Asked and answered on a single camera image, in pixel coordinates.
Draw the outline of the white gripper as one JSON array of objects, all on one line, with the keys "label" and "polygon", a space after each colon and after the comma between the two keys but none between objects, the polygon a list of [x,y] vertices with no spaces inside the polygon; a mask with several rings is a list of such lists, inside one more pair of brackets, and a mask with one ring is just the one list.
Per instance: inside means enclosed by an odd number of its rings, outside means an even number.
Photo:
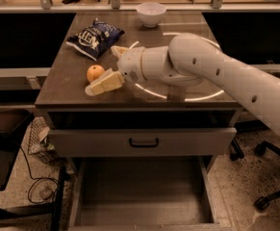
[{"label": "white gripper", "polygon": [[143,83],[145,81],[141,70],[143,50],[143,47],[135,47],[128,50],[127,47],[112,46],[111,51],[119,59],[117,67],[122,74],[111,68],[107,69],[99,78],[86,86],[85,93],[89,96],[95,96],[107,91],[117,90],[123,86],[125,79],[134,84]]}]

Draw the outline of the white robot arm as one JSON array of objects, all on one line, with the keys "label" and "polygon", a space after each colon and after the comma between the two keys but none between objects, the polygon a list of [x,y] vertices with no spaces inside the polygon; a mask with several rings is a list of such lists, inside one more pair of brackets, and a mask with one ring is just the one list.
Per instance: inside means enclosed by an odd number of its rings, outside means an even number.
[{"label": "white robot arm", "polygon": [[134,47],[120,53],[117,70],[106,70],[85,93],[94,96],[124,82],[148,80],[187,86],[196,77],[216,84],[280,137],[280,79],[223,54],[194,34],[180,34],[168,46]]}]

